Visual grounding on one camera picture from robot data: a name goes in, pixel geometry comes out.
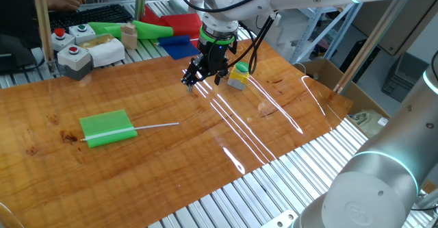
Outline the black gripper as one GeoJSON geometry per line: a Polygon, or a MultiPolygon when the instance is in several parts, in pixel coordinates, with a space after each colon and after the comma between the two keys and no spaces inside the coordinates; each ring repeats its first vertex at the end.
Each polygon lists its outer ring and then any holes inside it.
{"type": "Polygon", "coordinates": [[[214,83],[219,86],[222,80],[229,74],[227,51],[236,53],[237,42],[233,41],[231,45],[220,45],[219,42],[213,45],[208,40],[199,40],[197,43],[198,50],[201,53],[200,58],[192,58],[190,65],[181,79],[181,83],[186,86],[188,93],[192,93],[196,83],[203,81],[203,75],[215,75],[214,83]]]}

